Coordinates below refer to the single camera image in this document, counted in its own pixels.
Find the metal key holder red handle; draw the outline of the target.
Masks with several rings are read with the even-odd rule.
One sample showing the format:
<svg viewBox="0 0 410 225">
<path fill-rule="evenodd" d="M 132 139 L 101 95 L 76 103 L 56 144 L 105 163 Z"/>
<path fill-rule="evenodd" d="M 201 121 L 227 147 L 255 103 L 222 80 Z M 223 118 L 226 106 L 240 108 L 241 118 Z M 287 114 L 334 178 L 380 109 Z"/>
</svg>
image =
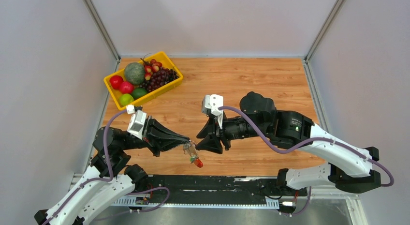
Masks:
<svg viewBox="0 0 410 225">
<path fill-rule="evenodd" d="M 183 151 L 184 154 L 187 154 L 191 157 L 195 157 L 198 156 L 199 157 L 199 153 L 198 150 L 196 149 L 196 143 L 192 140 L 189 141 L 189 143 L 186 143 L 183 145 Z M 202 168 L 204 166 L 203 162 L 199 159 L 197 159 L 195 162 L 193 162 L 192 164 L 194 164 L 195 166 L 197 166 L 198 168 Z"/>
</svg>

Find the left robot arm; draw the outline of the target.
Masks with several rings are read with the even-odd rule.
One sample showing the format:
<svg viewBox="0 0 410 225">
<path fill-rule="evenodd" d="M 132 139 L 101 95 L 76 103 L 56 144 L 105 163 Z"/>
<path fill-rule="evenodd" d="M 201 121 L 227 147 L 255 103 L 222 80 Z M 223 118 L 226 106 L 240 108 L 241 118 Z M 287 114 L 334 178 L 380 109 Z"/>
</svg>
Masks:
<svg viewBox="0 0 410 225">
<path fill-rule="evenodd" d="M 126 195 L 137 195 L 139 204 L 147 204 L 154 191 L 169 189 L 153 187 L 148 174 L 137 164 L 128 165 L 126 150 L 148 148 L 154 156 L 182 145 L 184 150 L 195 143 L 184 135 L 161 125 L 156 119 L 139 111 L 132 115 L 127 130 L 102 127 L 96 133 L 92 158 L 80 180 L 52 208 L 39 210 L 34 219 L 39 225 L 88 225 L 97 215 Z"/>
</svg>

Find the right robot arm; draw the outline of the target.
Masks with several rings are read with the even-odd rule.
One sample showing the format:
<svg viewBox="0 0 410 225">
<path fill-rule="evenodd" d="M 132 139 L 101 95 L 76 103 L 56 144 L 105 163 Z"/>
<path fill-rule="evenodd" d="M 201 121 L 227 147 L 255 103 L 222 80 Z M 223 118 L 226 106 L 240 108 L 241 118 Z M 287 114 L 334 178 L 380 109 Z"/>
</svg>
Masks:
<svg viewBox="0 0 410 225">
<path fill-rule="evenodd" d="M 288 195 L 293 190 L 330 185 L 354 194 L 381 187 L 381 175 L 373 169 L 379 160 L 375 147 L 358 148 L 331 135 L 310 118 L 289 110 L 278 110 L 274 101 L 249 92 L 234 118 L 225 115 L 223 97 L 206 95 L 202 112 L 208 122 L 198 133 L 198 150 L 222 154 L 233 140 L 260 137 L 273 151 L 287 154 L 304 151 L 325 160 L 325 164 L 304 168 L 284 168 L 277 174 L 276 188 Z"/>
</svg>

